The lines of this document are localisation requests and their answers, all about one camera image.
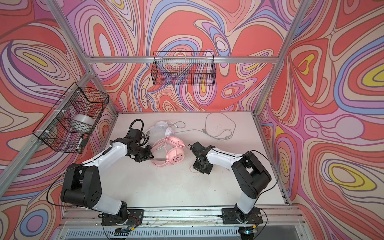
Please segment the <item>pink cat-ear headphones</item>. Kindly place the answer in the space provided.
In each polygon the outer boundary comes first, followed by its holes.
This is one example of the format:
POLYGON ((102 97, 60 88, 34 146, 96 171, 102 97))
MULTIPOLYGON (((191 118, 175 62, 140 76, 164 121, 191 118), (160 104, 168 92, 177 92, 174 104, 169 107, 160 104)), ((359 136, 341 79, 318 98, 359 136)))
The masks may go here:
POLYGON ((152 145, 151 152, 154 153, 160 149, 165 150, 165 159, 152 159, 151 163, 156 167, 168 167, 176 165, 185 159, 185 143, 177 137, 168 136, 158 140, 152 145))

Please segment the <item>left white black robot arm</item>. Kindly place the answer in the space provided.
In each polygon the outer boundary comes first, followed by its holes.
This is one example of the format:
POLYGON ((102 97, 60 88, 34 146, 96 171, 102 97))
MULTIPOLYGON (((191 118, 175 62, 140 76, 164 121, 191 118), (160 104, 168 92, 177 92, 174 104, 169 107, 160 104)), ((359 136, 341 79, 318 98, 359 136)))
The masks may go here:
POLYGON ((65 173, 61 201, 112 216, 127 217, 125 202, 116 200, 102 190, 101 174, 124 157, 135 162, 153 159, 149 137, 143 131, 130 129, 123 138, 110 141, 101 153, 82 164, 71 164, 65 173))

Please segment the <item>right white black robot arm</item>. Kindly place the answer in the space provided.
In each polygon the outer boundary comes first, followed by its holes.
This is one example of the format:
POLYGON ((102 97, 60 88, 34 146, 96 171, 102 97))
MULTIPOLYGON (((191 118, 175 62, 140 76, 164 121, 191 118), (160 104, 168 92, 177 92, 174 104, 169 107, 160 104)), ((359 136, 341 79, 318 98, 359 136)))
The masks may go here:
POLYGON ((222 151, 215 146, 204 147, 199 142, 189 145, 196 157, 194 170, 209 175, 214 166, 232 171, 242 190, 234 209, 239 218, 251 214, 262 191, 271 182, 272 177, 254 153, 234 154, 222 151))

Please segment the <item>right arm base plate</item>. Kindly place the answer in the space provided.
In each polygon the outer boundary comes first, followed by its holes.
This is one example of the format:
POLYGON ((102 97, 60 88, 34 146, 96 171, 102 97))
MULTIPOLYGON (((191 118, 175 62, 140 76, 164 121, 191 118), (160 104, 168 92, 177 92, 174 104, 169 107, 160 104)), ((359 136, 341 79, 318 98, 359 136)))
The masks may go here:
POLYGON ((264 222, 261 209, 256 207, 247 214, 236 208, 223 208, 221 211, 222 213, 218 217, 223 220, 225 225, 252 224, 258 226, 264 222))

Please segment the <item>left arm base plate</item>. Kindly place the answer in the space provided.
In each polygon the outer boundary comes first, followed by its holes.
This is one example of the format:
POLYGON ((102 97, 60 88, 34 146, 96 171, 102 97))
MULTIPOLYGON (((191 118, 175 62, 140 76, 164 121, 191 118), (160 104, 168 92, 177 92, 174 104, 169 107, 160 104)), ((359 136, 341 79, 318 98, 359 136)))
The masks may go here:
POLYGON ((128 226, 137 227, 143 222, 144 209, 128 209, 127 213, 117 215, 100 214, 102 226, 128 226))

